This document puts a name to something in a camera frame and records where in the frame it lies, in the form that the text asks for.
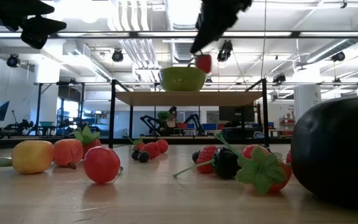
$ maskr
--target wooden table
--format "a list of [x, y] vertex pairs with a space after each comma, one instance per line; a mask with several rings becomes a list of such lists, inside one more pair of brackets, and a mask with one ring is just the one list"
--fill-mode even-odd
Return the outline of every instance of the wooden table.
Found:
[[[116, 148], [124, 172], [104, 185], [92, 183], [81, 164], [77, 170], [51, 166], [35, 175], [0, 168], [0, 224], [358, 224], [358, 212], [317, 201], [295, 178], [282, 194], [264, 197], [213, 174], [189, 171], [173, 179], [202, 147], [171, 146], [146, 164], [131, 159], [130, 146]], [[271, 149], [287, 152], [289, 146]], [[0, 156], [10, 153], [0, 150]]]

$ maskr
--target ceiling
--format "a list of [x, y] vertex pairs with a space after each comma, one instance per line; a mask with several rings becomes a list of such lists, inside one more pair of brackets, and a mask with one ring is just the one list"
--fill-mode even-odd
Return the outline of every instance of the ceiling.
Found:
[[[55, 4], [53, 1], [44, 1], [56, 7], [57, 11], [52, 14], [52, 18], [62, 19], [68, 24], [64, 31], [110, 31], [109, 20], [114, 15], [110, 8], [110, 1], [89, 1], [89, 0], [62, 0], [62, 2], [70, 2], [68, 6]], [[122, 16], [122, 1], [119, 1], [119, 16]], [[127, 2], [129, 28], [134, 29], [131, 23], [131, 1]], [[140, 1], [137, 1], [137, 12], [140, 15]], [[189, 23], [197, 16], [197, 8], [199, 0], [181, 0], [181, 4], [175, 6], [177, 15], [170, 15], [171, 19], [183, 19], [183, 23]], [[164, 10], [164, 0], [147, 1], [147, 24], [150, 30], [170, 30], [170, 24], [167, 14]], [[341, 9], [342, 1], [320, 1], [320, 0], [268, 0], [254, 1], [252, 7], [246, 12], [238, 13], [238, 21], [232, 27], [232, 30], [358, 30], [358, 0], [347, 1], [347, 7]], [[98, 17], [96, 22], [87, 23], [83, 21], [83, 16], [89, 15]], [[61, 72], [61, 76], [75, 77], [79, 80], [87, 80], [87, 82], [95, 81], [95, 74], [84, 66], [81, 62], [75, 61], [70, 57], [66, 57], [62, 53], [62, 49], [55, 50], [56, 46], [62, 46], [65, 40], [50, 39], [44, 50], [57, 58], [65, 68]], [[172, 48], [169, 40], [152, 39], [152, 46], [158, 65], [162, 68], [170, 67], [173, 63], [177, 63], [172, 59]], [[318, 80], [330, 82], [334, 76], [340, 76], [346, 73], [358, 71], [358, 43], [350, 45], [344, 49], [346, 59], [343, 62], [334, 63], [329, 60], [321, 60], [320, 62], [305, 66], [309, 72], [299, 72], [299, 67], [294, 67], [292, 61], [299, 62], [303, 57], [316, 52], [325, 45], [335, 41], [332, 39], [232, 39], [233, 52], [226, 63], [218, 63], [213, 61], [213, 69], [211, 76], [214, 82], [256, 82], [265, 76], [271, 80], [278, 72], [284, 73], [287, 81], [294, 81], [294, 73], [297, 82], [312, 82], [308, 79], [307, 73], [320, 73]], [[137, 80], [139, 76], [132, 74], [133, 61], [129, 58], [125, 49], [124, 60], [122, 62], [113, 62], [111, 60], [112, 53], [116, 48], [122, 48], [117, 39], [78, 39], [75, 40], [77, 46], [86, 44], [91, 50], [91, 58], [102, 67], [104, 71], [109, 73], [111, 77], [117, 78], [124, 82], [141, 82]], [[205, 49], [213, 56], [217, 57], [217, 52], [222, 45], [223, 40], [213, 42]], [[142, 55], [146, 57], [144, 48], [138, 41]], [[21, 40], [0, 40], [0, 54], [4, 52], [12, 52], [15, 47], [27, 47]], [[358, 74], [348, 78], [346, 82], [358, 82]]]

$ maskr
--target wooden tabletop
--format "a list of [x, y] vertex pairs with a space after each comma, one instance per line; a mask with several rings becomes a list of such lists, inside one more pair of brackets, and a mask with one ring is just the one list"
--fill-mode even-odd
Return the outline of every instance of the wooden tabletop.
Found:
[[262, 97], [259, 91], [234, 92], [117, 92], [116, 98], [131, 106], [245, 106]]
[[[104, 185], [92, 183], [81, 164], [35, 175], [0, 168], [0, 224], [358, 224], [358, 212], [316, 200], [295, 178], [281, 194], [269, 196], [193, 170], [173, 179], [202, 147], [170, 146], [145, 164], [131, 159], [131, 147], [116, 148], [124, 172]], [[289, 146], [271, 149], [287, 152]], [[10, 153], [0, 150], [0, 156]]]

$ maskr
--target wooden shelf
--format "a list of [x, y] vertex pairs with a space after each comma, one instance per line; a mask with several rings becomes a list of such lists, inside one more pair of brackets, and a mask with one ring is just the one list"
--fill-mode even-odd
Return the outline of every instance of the wooden shelf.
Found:
[[117, 92], [116, 98], [131, 106], [245, 106], [262, 92]]

